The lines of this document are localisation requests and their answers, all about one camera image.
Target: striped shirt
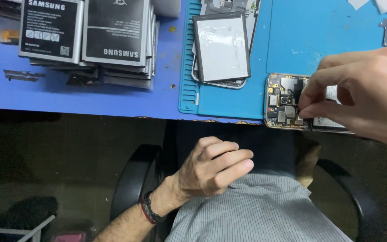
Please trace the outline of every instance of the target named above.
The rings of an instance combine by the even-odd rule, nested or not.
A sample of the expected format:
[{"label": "striped shirt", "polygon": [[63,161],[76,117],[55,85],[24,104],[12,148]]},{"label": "striped shirt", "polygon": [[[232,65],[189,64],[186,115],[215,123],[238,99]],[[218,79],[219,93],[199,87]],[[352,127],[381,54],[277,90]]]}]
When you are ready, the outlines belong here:
[{"label": "striped shirt", "polygon": [[309,195],[292,178],[247,174],[223,195],[180,207],[166,241],[351,241]]}]

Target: metal bracket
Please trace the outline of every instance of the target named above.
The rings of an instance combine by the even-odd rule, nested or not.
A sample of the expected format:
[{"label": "metal bracket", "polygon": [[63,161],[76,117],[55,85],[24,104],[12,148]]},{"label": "metal bracket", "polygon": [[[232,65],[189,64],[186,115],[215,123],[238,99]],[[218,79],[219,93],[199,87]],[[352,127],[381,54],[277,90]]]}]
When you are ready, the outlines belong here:
[{"label": "metal bracket", "polygon": [[379,24],[379,27],[384,28],[382,46],[387,47],[387,19],[383,19],[383,21]]}]

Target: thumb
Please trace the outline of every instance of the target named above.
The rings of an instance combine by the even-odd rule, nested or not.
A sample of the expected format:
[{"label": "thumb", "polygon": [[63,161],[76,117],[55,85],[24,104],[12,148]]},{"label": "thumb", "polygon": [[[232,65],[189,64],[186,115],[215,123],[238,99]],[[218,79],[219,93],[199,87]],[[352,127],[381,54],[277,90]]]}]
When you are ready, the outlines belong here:
[{"label": "thumb", "polygon": [[328,118],[347,126],[353,118],[353,106],[345,106],[336,102],[316,102],[301,110],[300,118]]}]

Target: hand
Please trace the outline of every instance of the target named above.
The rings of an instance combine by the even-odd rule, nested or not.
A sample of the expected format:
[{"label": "hand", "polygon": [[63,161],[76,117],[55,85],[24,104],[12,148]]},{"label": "hand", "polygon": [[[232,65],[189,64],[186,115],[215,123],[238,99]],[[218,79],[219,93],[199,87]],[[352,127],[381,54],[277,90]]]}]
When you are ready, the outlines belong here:
[{"label": "hand", "polygon": [[238,148],[216,137],[200,139],[172,179],[180,199],[222,194],[230,183],[251,171],[253,152]]},{"label": "hand", "polygon": [[[325,101],[326,87],[334,85],[341,105]],[[301,118],[329,118],[387,144],[387,47],[323,58],[299,107]]]}]

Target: circuit board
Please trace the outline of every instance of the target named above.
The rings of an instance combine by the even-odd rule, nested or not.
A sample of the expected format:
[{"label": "circuit board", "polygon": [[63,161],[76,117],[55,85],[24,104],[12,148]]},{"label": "circuit board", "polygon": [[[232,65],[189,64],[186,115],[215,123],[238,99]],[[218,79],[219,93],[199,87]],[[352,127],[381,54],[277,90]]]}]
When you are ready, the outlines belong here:
[{"label": "circuit board", "polygon": [[271,73],[267,81],[265,123],[270,128],[308,130],[309,122],[298,117],[301,91],[309,76]]}]

